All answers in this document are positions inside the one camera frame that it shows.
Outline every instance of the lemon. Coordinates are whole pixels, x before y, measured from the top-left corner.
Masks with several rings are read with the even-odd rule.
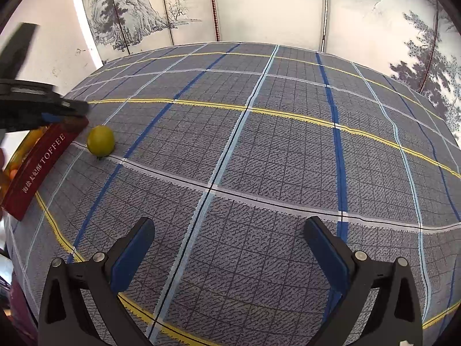
[[[115,147],[113,131],[107,126],[96,126],[91,129],[87,138],[88,150],[96,157],[110,155]]]

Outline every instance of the blue stripe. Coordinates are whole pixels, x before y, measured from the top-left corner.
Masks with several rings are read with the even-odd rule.
[[[216,65],[216,63],[218,63],[221,59],[223,59],[225,57],[225,55],[229,52],[231,52],[232,50],[234,50],[235,48],[237,48],[238,46],[240,45],[240,43],[238,43],[237,45],[233,46],[232,48],[230,48],[225,54],[221,55],[220,57],[218,57],[216,60],[214,60],[208,67],[207,67],[207,70],[209,70],[210,68],[212,68],[213,66]],[[193,86],[194,83],[196,83],[204,74],[206,73],[206,71],[201,71],[193,80],[191,80],[181,91],[179,91],[175,96],[174,96],[174,100],[176,99],[179,99],[181,97],[181,95],[183,95],[189,88],[191,88]],[[162,116],[171,108],[173,104],[167,104],[163,107],[163,109],[153,118],[153,120],[149,123],[149,125],[147,125],[147,127],[144,129],[144,131],[139,135],[139,137],[136,139],[136,141],[132,144],[132,146],[128,149],[128,151],[126,151],[125,155],[124,155],[124,158],[128,158],[130,157],[130,155],[134,152],[134,150],[137,148],[137,146],[139,145],[139,143],[141,143],[141,141],[145,138],[145,136],[149,133],[149,131],[153,128],[153,126],[157,123],[157,121],[162,118]],[[106,181],[106,183],[104,184],[103,188],[101,189],[98,197],[96,198],[96,201],[93,203],[93,206],[91,207],[91,209],[89,210],[88,212],[88,215],[87,217],[85,218],[83,224],[82,224],[82,227],[80,228],[78,234],[77,234],[77,237],[75,238],[75,242],[74,242],[74,247],[75,249],[77,249],[78,245],[80,244],[81,240],[82,240],[82,237],[85,233],[85,230],[89,224],[89,221],[91,220],[91,217],[93,216],[94,212],[96,211],[96,208],[98,207],[102,197],[105,195],[105,192],[108,190],[110,184],[112,183],[112,181],[114,180],[115,176],[117,175],[118,171],[120,170],[120,168],[122,167],[121,164],[118,164],[117,167],[115,168],[114,172],[112,173],[112,175],[109,177],[109,179]],[[73,255],[72,254],[69,254],[68,258],[67,258],[67,262],[72,262],[73,261]]]
[[[397,92],[397,90],[394,88],[394,86],[392,85],[392,83],[389,82],[389,80],[387,79],[387,77],[384,76],[384,79],[387,80],[387,82],[389,83],[389,85],[394,89],[394,91]],[[411,115],[413,116],[413,118],[414,118],[415,120],[417,120],[417,118],[414,116],[413,111],[410,109],[410,107],[408,106],[408,104],[407,104],[407,102],[405,101],[405,99],[404,99],[402,96],[400,96],[400,99],[404,102],[405,106],[406,106],[407,109],[410,111],[410,113],[411,113]],[[436,152],[435,152],[435,148],[434,148],[434,145],[433,145],[432,141],[431,141],[430,138],[427,136],[426,132],[423,130],[423,127],[419,124],[419,122],[417,122],[417,123],[418,123],[418,126],[420,127],[421,132],[424,134],[424,136],[425,136],[426,139],[428,140],[430,146],[432,147],[432,155],[434,156],[434,160],[438,161],[438,160],[437,160],[437,154],[436,154]],[[440,171],[440,175],[442,176],[443,185],[444,185],[444,187],[445,187],[445,193],[447,194],[448,201],[450,202],[450,205],[451,205],[451,209],[452,209],[453,212],[455,213],[455,216],[456,216],[456,219],[458,220],[458,222],[460,222],[461,219],[460,219],[460,216],[459,216],[459,214],[458,214],[458,210],[456,209],[455,204],[454,204],[453,201],[451,200],[451,196],[450,196],[450,194],[449,194],[449,192],[448,192],[448,187],[447,187],[447,183],[446,183],[446,180],[445,180],[445,175],[443,174],[443,170],[442,170],[441,167],[439,167],[439,171]]]
[[[338,109],[335,105],[335,100],[333,99],[333,94],[331,93],[331,89],[327,86],[330,84],[328,83],[328,78],[325,73],[325,68],[322,65],[322,61],[320,60],[320,55],[315,53],[315,57],[317,59],[320,69],[322,73],[323,82],[325,84],[325,91],[326,91],[326,98],[328,100],[328,104],[330,104],[331,109],[331,118],[333,123],[339,124],[339,115]],[[343,155],[343,145],[341,143],[341,133],[338,129],[333,129],[333,140],[335,142],[335,155],[336,155],[336,183],[337,183],[337,194],[338,194],[338,210],[347,212],[347,192],[346,192],[346,166],[344,164],[344,155]]]
[[[320,55],[315,53],[317,63],[320,65],[319,69],[322,74],[323,83],[325,84],[326,98],[331,109],[331,119],[334,124],[339,124],[339,113],[335,105],[335,100],[331,89],[328,87],[328,77],[326,76],[325,68],[322,65]],[[333,128],[333,141],[335,142],[335,156],[336,156],[336,187],[338,196],[338,210],[347,212],[349,207],[347,206],[347,188],[346,188],[346,165],[344,164],[343,144],[341,143],[341,133],[338,129]],[[349,231],[349,223],[345,221],[338,221],[336,226],[336,236],[340,237],[344,242],[347,242],[347,232]],[[328,293],[328,301],[323,313],[323,320],[325,322],[328,315],[334,310],[337,303],[341,299],[340,292],[330,289]]]

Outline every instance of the white stripe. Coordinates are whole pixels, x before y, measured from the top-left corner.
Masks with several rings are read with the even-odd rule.
[[[413,196],[413,203],[414,203],[414,209],[416,211],[416,218],[418,219],[418,225],[419,227],[421,228],[423,226],[423,218],[422,218],[422,215],[421,215],[421,209],[420,209],[420,204],[419,204],[419,201],[418,201],[418,194],[416,193],[416,186],[414,184],[414,181],[413,181],[413,176],[411,174],[411,170],[410,170],[410,166],[408,164],[408,160],[407,160],[407,155],[405,153],[405,151],[402,149],[402,144],[400,143],[400,138],[399,138],[399,132],[398,132],[398,127],[397,125],[394,123],[394,121],[387,115],[387,112],[386,110],[384,109],[383,105],[381,104],[381,102],[379,101],[379,98],[378,96],[376,95],[376,93],[374,92],[373,88],[370,86],[370,84],[366,81],[366,79],[363,77],[362,73],[360,72],[360,70],[356,67],[356,65],[354,63],[352,63],[352,65],[354,66],[354,68],[356,69],[356,71],[358,72],[358,74],[360,74],[360,76],[362,77],[363,79],[363,82],[365,82],[365,84],[367,85],[368,89],[370,90],[370,92],[373,94],[373,96],[375,97],[375,99],[379,102],[379,107],[381,108],[381,111],[383,112],[384,116],[386,117],[386,119],[391,123],[392,125],[392,128],[394,130],[394,137],[395,137],[395,140],[396,140],[396,143],[397,145],[399,146],[399,149],[400,149],[400,154],[402,155],[402,159],[403,159],[403,164],[405,166],[405,171],[407,172],[407,177],[408,177],[408,180],[409,180],[409,184],[410,184],[410,189],[411,189],[411,194]],[[423,233],[419,233],[418,235],[418,250],[419,250],[419,253],[420,253],[420,270],[421,270],[421,276],[423,278],[423,284],[424,284],[424,290],[425,290],[425,298],[424,298],[424,310],[423,310],[423,320],[426,318],[427,316],[427,312],[429,310],[429,304],[430,304],[430,300],[431,300],[431,295],[432,295],[432,288],[431,288],[431,285],[430,285],[430,279],[429,279],[429,275],[427,273],[427,267],[426,267],[426,259],[424,257],[424,241],[423,241]]]

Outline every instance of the blue gripper pad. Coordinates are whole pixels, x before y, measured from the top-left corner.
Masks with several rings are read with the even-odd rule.
[[[349,290],[349,269],[328,237],[311,218],[304,225],[304,238],[330,286],[342,295],[347,293]]]
[[[114,294],[128,289],[142,259],[147,254],[154,241],[155,226],[151,219],[146,218],[138,232],[120,254],[111,270],[110,285]]]

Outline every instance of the painted tree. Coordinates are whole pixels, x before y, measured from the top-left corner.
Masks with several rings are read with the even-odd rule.
[[[419,90],[426,74],[427,63],[429,62],[430,52],[432,50],[434,30],[427,26],[418,15],[412,11],[410,11],[410,14],[404,13],[403,16],[409,23],[413,24],[413,26],[418,29],[417,39],[419,43],[415,43],[413,40],[405,43],[409,49],[409,57],[417,61],[411,68],[404,61],[400,61],[399,64],[390,64],[390,68],[397,73],[396,76],[392,76],[394,79],[406,83],[414,90]],[[430,71],[424,84],[422,94],[432,102],[440,116],[445,117],[448,101],[442,95],[442,87],[450,92],[452,91],[452,83],[456,82],[451,82],[451,80],[455,79],[455,76],[454,74],[453,77],[449,75],[449,68],[451,68],[452,72],[456,72],[457,69],[455,69],[456,65],[454,63],[450,63],[446,57],[439,52],[437,48],[439,43],[440,37],[437,35]]]
[[[125,24],[125,18],[123,14],[128,9],[121,7],[121,1],[114,2],[114,0],[103,0],[103,7],[101,10],[101,16],[103,18],[102,23],[99,26],[99,34],[106,34],[113,38],[112,46],[114,49],[124,51],[126,43],[124,36],[120,29],[120,26]]]
[[[170,23],[177,23],[180,16],[187,16],[187,12],[186,0],[168,1],[168,20]]]
[[[453,103],[447,111],[446,122],[448,128],[453,132],[455,139],[460,137],[460,124],[461,124],[461,107]]]

